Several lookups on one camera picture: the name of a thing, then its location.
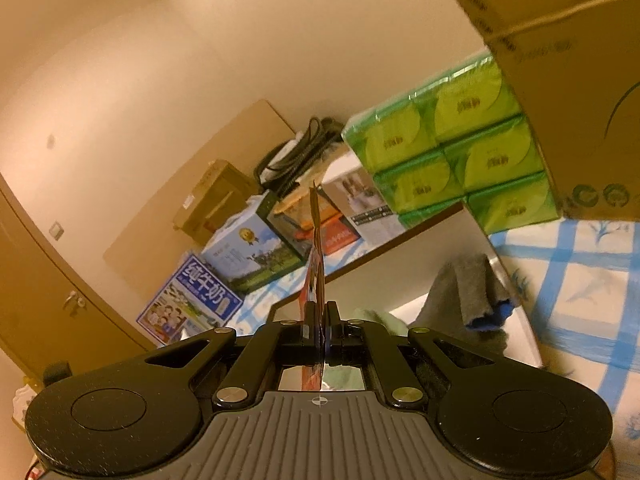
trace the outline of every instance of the beige wall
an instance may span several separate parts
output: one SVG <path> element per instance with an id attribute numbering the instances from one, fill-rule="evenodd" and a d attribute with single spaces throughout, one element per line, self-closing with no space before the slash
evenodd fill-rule
<path id="1" fill-rule="evenodd" d="M 24 386 L 23 373 L 0 350 L 0 478 L 22 480 L 31 465 L 33 449 L 27 436 L 11 420 L 15 391 Z"/>
<path id="2" fill-rule="evenodd" d="M 0 0 L 0 173 L 129 320 L 146 298 L 104 250 L 243 107 L 346 120 L 482 47 L 454 0 L 22 1 Z"/>
<path id="3" fill-rule="evenodd" d="M 294 128 L 346 120 L 482 48 L 455 0 L 166 0 Z"/>

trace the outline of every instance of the blue milk box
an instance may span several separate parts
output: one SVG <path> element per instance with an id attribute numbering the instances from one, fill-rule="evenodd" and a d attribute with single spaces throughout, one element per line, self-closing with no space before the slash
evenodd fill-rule
<path id="1" fill-rule="evenodd" d="M 190 254 L 138 317 L 163 344 L 225 325 L 242 305 L 197 256 Z"/>
<path id="2" fill-rule="evenodd" d="M 271 191 L 251 197 L 202 250 L 202 258 L 236 292 L 253 292 L 305 263 L 310 245 L 297 242 L 295 228 L 272 213 L 277 201 Z"/>

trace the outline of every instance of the light switch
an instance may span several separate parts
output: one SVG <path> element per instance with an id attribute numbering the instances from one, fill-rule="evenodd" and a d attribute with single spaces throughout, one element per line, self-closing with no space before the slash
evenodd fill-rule
<path id="1" fill-rule="evenodd" d="M 59 222 L 53 222 L 53 225 L 49 228 L 49 234 L 55 241 L 60 240 L 60 237 L 65 233 Z"/>

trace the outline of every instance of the door handle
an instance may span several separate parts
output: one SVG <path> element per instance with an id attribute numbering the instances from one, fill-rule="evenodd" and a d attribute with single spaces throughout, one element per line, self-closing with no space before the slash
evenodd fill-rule
<path id="1" fill-rule="evenodd" d="M 85 299 L 82 296 L 80 296 L 80 294 L 78 293 L 76 293 L 75 298 L 76 298 L 76 304 L 71 308 L 71 311 L 69 312 L 69 316 L 71 317 L 76 317 L 78 315 L 78 310 L 81 308 L 86 310 Z"/>
<path id="2" fill-rule="evenodd" d="M 65 303 L 62 304 L 62 310 L 66 309 L 66 306 L 71 303 L 75 298 L 78 297 L 78 293 L 72 290 L 69 295 L 66 297 Z"/>

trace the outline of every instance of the table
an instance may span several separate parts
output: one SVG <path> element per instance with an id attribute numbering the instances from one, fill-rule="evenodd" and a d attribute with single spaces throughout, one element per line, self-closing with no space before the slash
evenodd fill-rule
<path id="1" fill-rule="evenodd" d="M 640 478 L 640 224 L 560 220 L 492 235 L 548 368 L 596 391 L 614 414 L 618 478 Z M 371 250 L 326 257 L 326 272 Z M 249 295 L 229 323 L 253 333 L 299 290 L 299 269 Z"/>

